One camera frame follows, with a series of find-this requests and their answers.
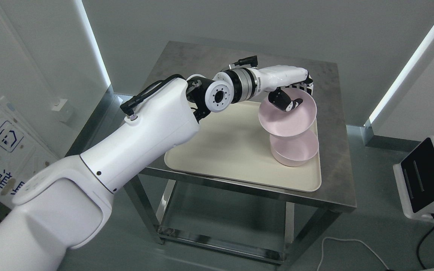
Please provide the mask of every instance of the white cable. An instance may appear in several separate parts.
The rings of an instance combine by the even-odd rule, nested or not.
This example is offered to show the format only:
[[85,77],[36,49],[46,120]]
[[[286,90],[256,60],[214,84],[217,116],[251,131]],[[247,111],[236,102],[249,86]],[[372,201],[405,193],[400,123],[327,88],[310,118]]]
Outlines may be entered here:
[[324,239],[322,239],[322,242],[321,242],[321,261],[319,261],[319,265],[317,266],[316,271],[319,271],[319,268],[321,267],[322,261],[324,259],[324,241],[326,239],[331,239],[331,240],[336,240],[336,241],[341,241],[341,242],[350,242],[350,241],[360,242],[363,245],[365,245],[365,247],[367,247],[374,254],[374,256],[376,256],[379,259],[379,261],[381,261],[381,263],[384,265],[384,267],[386,269],[389,269],[388,266],[384,263],[384,261],[376,254],[376,252],[374,252],[374,250],[372,250],[370,247],[368,247],[368,245],[366,245],[365,242],[363,242],[361,240],[357,240],[357,239],[338,239],[338,238],[334,238],[334,237],[324,237]]

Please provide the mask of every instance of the white device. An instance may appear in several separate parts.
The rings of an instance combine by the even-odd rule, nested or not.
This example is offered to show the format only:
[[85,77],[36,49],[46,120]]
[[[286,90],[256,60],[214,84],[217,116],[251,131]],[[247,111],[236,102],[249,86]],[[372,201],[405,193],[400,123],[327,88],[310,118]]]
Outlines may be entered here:
[[[56,270],[67,248],[81,247],[102,229],[113,194],[166,151],[190,140],[200,128],[198,120],[232,102],[309,78],[303,68],[280,65],[237,68],[224,73],[228,78],[219,74],[214,81],[173,75],[151,84],[121,106],[128,116],[119,129],[26,182],[0,223],[0,254],[5,253],[0,270]],[[231,102],[222,104],[225,98]],[[194,112],[188,99],[198,106]]]
[[393,170],[405,216],[434,222],[434,136],[393,165]]

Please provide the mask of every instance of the printed sign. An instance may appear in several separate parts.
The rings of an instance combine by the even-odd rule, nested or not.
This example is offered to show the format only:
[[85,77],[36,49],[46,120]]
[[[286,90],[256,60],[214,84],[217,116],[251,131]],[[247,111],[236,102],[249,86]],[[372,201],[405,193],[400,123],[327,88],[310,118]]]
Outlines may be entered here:
[[11,122],[5,121],[0,127],[0,146],[8,152],[14,151],[23,139],[23,133],[16,129]]

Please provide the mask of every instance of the black screen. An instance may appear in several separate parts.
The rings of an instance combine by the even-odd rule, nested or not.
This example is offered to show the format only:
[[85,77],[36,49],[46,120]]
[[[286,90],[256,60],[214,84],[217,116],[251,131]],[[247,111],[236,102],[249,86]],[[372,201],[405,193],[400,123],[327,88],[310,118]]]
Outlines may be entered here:
[[413,212],[434,201],[434,147],[430,138],[401,162]]

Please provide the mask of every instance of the pink bowl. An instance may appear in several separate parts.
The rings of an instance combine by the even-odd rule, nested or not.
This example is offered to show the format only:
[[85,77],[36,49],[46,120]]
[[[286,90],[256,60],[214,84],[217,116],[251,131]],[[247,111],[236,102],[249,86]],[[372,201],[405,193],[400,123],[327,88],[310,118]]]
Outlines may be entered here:
[[259,122],[270,134],[278,137],[294,137],[308,130],[316,118],[315,100],[306,91],[286,88],[291,99],[301,98],[303,103],[291,112],[284,112],[272,105],[267,98],[259,107]]
[[311,131],[300,137],[276,137],[270,135],[270,151],[279,163],[286,166],[300,166],[319,151],[317,136]]

